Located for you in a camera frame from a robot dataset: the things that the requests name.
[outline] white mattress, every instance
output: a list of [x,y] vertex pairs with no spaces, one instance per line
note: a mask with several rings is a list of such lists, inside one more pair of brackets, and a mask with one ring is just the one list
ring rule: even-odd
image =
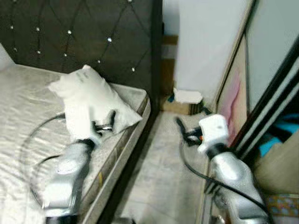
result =
[[[25,182],[27,176],[22,175],[21,169],[26,168],[26,173],[30,174],[33,165],[43,158],[63,153],[65,146],[70,143],[65,123],[52,121],[38,132],[25,152],[28,155],[25,165],[20,162],[23,161],[20,159],[20,145],[38,124],[63,111],[62,101],[47,89],[50,82],[58,80],[61,75],[62,73],[22,65],[13,65],[0,72],[0,223],[44,222],[43,211],[28,192]],[[92,203],[93,207],[99,204],[98,200],[97,203],[93,202],[96,197],[100,197],[99,192],[105,191],[108,199],[114,184],[110,181],[109,190],[101,187],[111,180],[111,173],[115,172],[115,164],[120,163],[122,155],[132,151],[124,149],[135,146],[150,113],[149,100],[144,90],[115,84],[113,87],[144,120],[107,139],[101,148],[93,152],[90,172],[82,193],[82,214],[90,210]],[[49,170],[54,164],[55,160],[46,162],[40,169],[40,193],[51,178]],[[118,177],[121,170],[116,170]],[[99,215],[96,213],[89,211],[94,220]]]

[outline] bed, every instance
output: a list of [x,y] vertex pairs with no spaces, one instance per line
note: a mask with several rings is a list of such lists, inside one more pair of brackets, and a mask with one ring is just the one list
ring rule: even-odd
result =
[[[98,221],[144,128],[150,128],[148,120],[158,112],[161,9],[157,0],[0,2],[1,223],[44,222],[43,210],[28,191],[27,175],[40,160],[63,153],[70,143],[65,122],[41,128],[24,150],[24,161],[20,146],[41,122],[63,112],[62,100],[47,86],[84,64],[113,83],[123,101],[142,116],[92,154],[80,222]],[[41,194],[55,162],[47,161],[39,170]]]

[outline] black cable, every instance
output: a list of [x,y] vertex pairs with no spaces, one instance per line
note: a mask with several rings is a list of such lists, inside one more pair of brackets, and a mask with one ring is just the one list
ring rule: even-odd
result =
[[235,192],[236,194],[239,194],[239,195],[241,195],[242,197],[245,197],[246,199],[250,200],[252,203],[254,203],[254,204],[256,204],[258,207],[260,207],[260,208],[261,208],[261,209],[268,215],[269,220],[270,220],[270,223],[274,224],[272,215],[271,215],[271,213],[269,213],[269,211],[268,211],[268,209],[267,209],[267,207],[266,207],[265,205],[263,205],[262,203],[258,202],[256,199],[250,197],[249,195],[246,195],[245,193],[243,193],[243,192],[241,192],[241,191],[239,191],[239,190],[237,190],[237,189],[235,189],[235,188],[232,188],[232,187],[230,187],[230,186],[228,186],[228,185],[226,185],[226,184],[224,184],[224,183],[222,183],[222,182],[220,182],[220,181],[218,181],[218,180],[216,180],[216,179],[214,179],[214,178],[208,177],[208,176],[206,176],[206,175],[204,175],[204,174],[198,172],[197,170],[195,170],[195,169],[188,163],[188,161],[186,160],[185,154],[184,154],[184,152],[183,152],[183,141],[182,141],[182,140],[181,140],[181,142],[180,142],[180,144],[179,144],[179,154],[180,154],[180,156],[181,156],[181,159],[182,159],[184,165],[185,165],[185,166],[186,166],[192,173],[194,173],[196,176],[199,176],[199,177],[201,177],[201,178],[203,178],[203,179],[205,179],[205,180],[207,180],[207,181],[214,182],[215,184],[217,184],[217,185],[219,185],[219,186],[221,186],[221,187],[224,187],[224,188],[226,188],[226,189],[228,189],[228,190],[231,190],[231,191]]
[[[24,152],[23,150],[24,149],[27,149],[27,146],[28,144],[30,143],[30,140],[36,135],[37,131],[43,127],[45,124],[49,123],[50,121],[52,120],[56,120],[56,119],[65,119],[65,113],[61,113],[61,114],[58,114],[54,117],[51,117],[47,120],[45,120],[44,122],[42,122],[40,125],[38,125],[35,129],[33,129],[33,131],[27,136],[27,138],[23,141],[23,143],[21,144],[21,147],[20,147],[20,161],[21,161],[21,165],[22,164],[25,164],[26,162],[26,158],[27,158],[27,153],[26,151]],[[27,181],[27,183],[29,184],[29,189],[30,189],[30,192],[33,194],[33,197],[34,199],[41,205],[41,199],[37,198],[38,197],[38,194],[34,191],[34,190],[31,190],[31,179],[29,179],[29,177],[27,176],[28,172],[27,172],[27,167],[25,165],[24,167],[24,171],[23,172],[23,169],[21,167],[21,174],[25,177],[25,181]]]
[[48,160],[51,160],[51,159],[54,159],[54,158],[57,158],[57,157],[59,157],[59,156],[61,156],[61,155],[53,155],[53,156],[49,156],[49,157],[43,159],[42,161],[40,161],[38,164],[36,164],[36,165],[33,167],[32,176],[31,176],[31,178],[30,178],[30,180],[29,180],[29,190],[30,190],[31,194],[33,195],[35,201],[36,201],[41,207],[42,207],[42,205],[43,205],[43,200],[42,200],[41,197],[38,195],[38,193],[37,193],[37,189],[36,189],[36,187],[35,187],[35,183],[33,182],[33,180],[36,179],[37,174],[38,174],[38,171],[39,171],[41,165],[42,165],[44,162],[46,162],[46,161],[48,161]]

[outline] padded headboard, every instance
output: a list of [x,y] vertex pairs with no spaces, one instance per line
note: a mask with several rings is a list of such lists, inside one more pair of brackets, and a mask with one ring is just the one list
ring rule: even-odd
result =
[[0,0],[0,42],[18,63],[145,89],[158,109],[162,0]]

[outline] floor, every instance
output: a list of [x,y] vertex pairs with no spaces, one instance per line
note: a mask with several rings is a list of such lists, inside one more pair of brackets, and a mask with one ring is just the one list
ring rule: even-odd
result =
[[[178,146],[181,136],[174,122],[176,116],[192,128],[197,126],[203,114],[159,114],[116,217],[133,218],[137,224],[196,223],[204,182],[190,173],[180,160]],[[198,154],[196,147],[185,148],[185,154],[197,170],[204,172],[206,157]]]

